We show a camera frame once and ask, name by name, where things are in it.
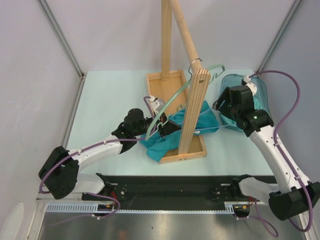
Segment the dark teal t shirt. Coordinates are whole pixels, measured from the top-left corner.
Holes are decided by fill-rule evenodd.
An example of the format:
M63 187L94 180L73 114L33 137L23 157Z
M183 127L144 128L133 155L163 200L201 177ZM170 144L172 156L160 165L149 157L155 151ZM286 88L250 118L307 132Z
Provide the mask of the dark teal t shirt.
M148 140L142 140L140 143L146 147L146 155L152 160L159 162L169 150L175 150L179 146L181 130L173 132L170 135L160 137L156 132Z

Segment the light blue wire hanger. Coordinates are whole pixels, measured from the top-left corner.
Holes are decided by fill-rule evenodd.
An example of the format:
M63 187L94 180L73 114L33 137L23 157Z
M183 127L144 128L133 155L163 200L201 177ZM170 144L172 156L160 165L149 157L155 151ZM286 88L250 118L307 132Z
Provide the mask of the light blue wire hanger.
M186 109L183 108L177 111L175 114L169 116L169 119L179 125L180 127L184 124L185 118L185 111ZM200 110L200 114L196 123L196 127L194 130L195 135L205 134L205 133L214 133L220 128L236 128L234 121L228 120L227 122L223 123L221 120L221 124L217 120L212 108L207 105L205 102L202 105Z

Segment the light teal t shirt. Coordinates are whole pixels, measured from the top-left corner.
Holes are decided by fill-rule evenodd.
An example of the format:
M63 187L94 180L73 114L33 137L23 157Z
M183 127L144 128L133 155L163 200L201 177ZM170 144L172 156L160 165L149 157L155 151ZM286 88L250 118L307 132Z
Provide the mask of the light teal t shirt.
M257 98L253 98L253 104L255 110L263 110L263 106L261 105L260 101Z

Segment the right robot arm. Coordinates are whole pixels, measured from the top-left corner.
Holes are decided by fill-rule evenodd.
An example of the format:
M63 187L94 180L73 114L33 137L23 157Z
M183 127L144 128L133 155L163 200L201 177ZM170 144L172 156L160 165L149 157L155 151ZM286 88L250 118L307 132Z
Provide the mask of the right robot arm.
M230 194L242 201L253 197L269 205L281 221L313 209L320 199L319 182L311 180L300 170L280 138L274 135L274 122L263 109L255 109L253 91L247 85L226 87L213 109L236 122L245 135L257 146L276 184L268 184L244 174L231 181Z

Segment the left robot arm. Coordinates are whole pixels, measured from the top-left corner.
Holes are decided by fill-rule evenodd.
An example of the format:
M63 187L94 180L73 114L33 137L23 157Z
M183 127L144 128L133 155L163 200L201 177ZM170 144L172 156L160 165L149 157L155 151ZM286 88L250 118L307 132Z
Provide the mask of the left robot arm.
M92 145L67 150L63 146L53 149L40 169L39 193L51 194L56 200L69 194L94 194L105 200L110 196L111 184L100 174L83 174L81 170L107 157L130 150L151 127L153 119L144 117L139 108L133 108L108 137Z

